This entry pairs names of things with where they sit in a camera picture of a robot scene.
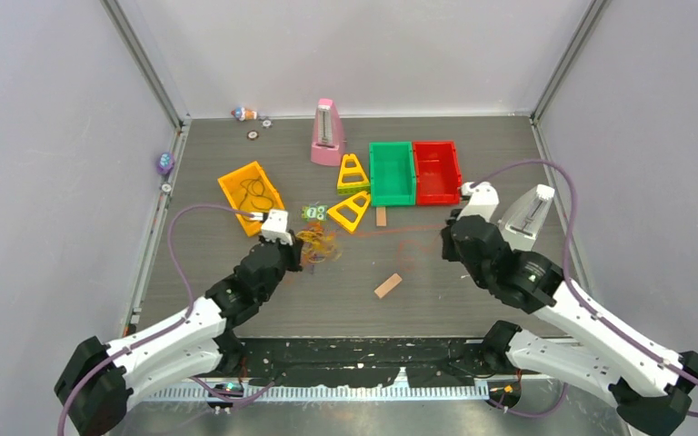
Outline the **orange plastic bin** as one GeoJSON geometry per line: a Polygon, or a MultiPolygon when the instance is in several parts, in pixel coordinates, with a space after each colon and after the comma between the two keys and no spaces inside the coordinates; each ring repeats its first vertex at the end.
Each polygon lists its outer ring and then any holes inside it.
{"type": "Polygon", "coordinates": [[[233,209],[246,213],[284,210],[284,201],[263,166],[252,161],[217,179],[233,209]]]}

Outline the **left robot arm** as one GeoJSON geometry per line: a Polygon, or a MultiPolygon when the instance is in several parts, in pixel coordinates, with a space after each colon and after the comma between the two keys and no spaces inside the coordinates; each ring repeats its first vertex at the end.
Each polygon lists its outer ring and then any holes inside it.
{"type": "Polygon", "coordinates": [[[184,309],[148,329],[101,342],[80,342],[54,392],[62,422],[81,435],[104,435],[138,403],[172,383],[216,371],[235,374],[243,346],[234,328],[255,316],[288,272],[300,272],[304,243],[261,238],[236,265],[184,309]]]}

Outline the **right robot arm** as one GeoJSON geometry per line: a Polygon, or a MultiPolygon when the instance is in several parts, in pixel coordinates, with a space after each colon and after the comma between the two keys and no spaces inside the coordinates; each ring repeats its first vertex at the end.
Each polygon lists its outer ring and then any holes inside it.
{"type": "Polygon", "coordinates": [[[441,231],[442,256],[461,263],[475,285],[502,304],[550,323],[576,347],[543,340],[507,321],[484,336],[483,361],[493,372],[539,372],[615,408],[646,435],[671,435],[690,415],[698,353],[676,352],[613,317],[545,256],[514,250],[481,215],[453,209],[441,231]]]}

